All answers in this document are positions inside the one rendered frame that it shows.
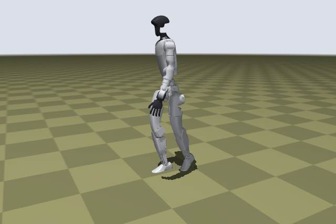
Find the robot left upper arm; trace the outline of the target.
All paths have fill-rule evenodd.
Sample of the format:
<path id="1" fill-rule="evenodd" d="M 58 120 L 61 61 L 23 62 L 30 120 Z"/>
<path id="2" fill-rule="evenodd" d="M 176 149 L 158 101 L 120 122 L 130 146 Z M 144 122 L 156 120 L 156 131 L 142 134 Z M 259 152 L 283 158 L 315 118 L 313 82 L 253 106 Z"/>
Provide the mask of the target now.
<path id="1" fill-rule="evenodd" d="M 166 69 L 168 67 L 172 67 L 174 70 L 174 51 L 175 51 L 175 43 L 171 41 L 164 42 L 164 51 L 165 51 L 165 60 L 167 63 L 167 67 L 163 69 L 164 75 L 166 75 Z"/>

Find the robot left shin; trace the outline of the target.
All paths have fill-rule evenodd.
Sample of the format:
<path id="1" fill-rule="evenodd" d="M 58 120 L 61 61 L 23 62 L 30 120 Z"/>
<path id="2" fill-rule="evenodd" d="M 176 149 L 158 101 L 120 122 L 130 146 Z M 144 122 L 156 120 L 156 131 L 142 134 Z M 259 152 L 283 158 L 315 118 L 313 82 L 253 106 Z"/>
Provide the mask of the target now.
<path id="1" fill-rule="evenodd" d="M 182 136 L 179 138 L 178 136 L 175 137 L 176 142 L 178 144 L 179 149 L 182 151 L 185 159 L 188 158 L 188 160 L 191 158 L 190 152 L 189 152 L 189 140 L 188 136 L 186 134 L 186 129 L 182 129 Z"/>

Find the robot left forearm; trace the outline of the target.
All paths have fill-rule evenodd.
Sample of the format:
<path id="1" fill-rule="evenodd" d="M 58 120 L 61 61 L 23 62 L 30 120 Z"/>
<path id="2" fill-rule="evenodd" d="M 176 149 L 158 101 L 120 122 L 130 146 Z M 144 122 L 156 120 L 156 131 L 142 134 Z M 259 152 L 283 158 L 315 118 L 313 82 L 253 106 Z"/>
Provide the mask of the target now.
<path id="1" fill-rule="evenodd" d="M 163 81 L 162 81 L 162 85 L 160 87 L 160 91 L 158 94 L 158 97 L 163 99 L 164 95 L 168 92 L 168 87 L 170 86 L 170 83 L 172 82 L 173 79 L 173 74 L 174 74 L 174 70 L 172 67 L 168 67 L 166 69 L 166 75 L 163 76 Z"/>

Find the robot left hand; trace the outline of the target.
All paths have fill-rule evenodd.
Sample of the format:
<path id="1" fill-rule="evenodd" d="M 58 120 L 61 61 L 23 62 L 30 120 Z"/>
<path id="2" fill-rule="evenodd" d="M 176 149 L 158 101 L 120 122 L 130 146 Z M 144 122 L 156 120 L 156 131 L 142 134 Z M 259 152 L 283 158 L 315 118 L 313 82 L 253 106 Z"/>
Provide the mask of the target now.
<path id="1" fill-rule="evenodd" d="M 158 94 L 159 94 L 159 92 L 158 92 Z M 160 116 L 161 108 L 162 108 L 162 101 L 164 101 L 165 96 L 166 96 L 166 94 L 165 94 L 164 97 L 163 97 L 163 99 L 161 99 L 161 98 L 158 97 L 158 94 L 157 94 L 157 96 L 156 96 L 157 99 L 154 100 L 154 102 L 152 102 L 152 103 L 149 105 L 149 107 L 148 107 L 148 108 L 150 108 L 150 107 L 152 106 L 152 109 L 151 109 L 151 111 L 150 111 L 150 114 L 152 114 L 152 111 L 153 111 L 153 114 L 152 114 L 153 116 L 154 116 L 155 110 L 156 110 L 155 116 L 157 116 L 158 109 L 159 109 L 159 116 Z M 153 109 L 154 109 L 154 110 L 153 110 Z"/>

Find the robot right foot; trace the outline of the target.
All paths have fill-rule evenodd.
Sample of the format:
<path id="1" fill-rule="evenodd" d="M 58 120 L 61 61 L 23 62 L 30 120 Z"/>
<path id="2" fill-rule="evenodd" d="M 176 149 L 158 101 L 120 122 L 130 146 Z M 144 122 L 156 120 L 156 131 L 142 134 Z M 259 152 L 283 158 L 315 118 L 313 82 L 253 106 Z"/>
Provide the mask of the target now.
<path id="1" fill-rule="evenodd" d="M 165 163 L 164 163 L 165 164 Z M 166 163 L 167 164 L 167 163 Z M 163 172 L 165 170 L 168 170 L 168 169 L 172 169 L 173 166 L 172 166 L 172 163 L 171 162 L 168 162 L 168 165 L 166 166 L 163 166 L 163 164 L 161 164 L 160 166 L 158 166 L 156 169 L 152 170 L 153 173 L 159 173 L 159 172 Z"/>

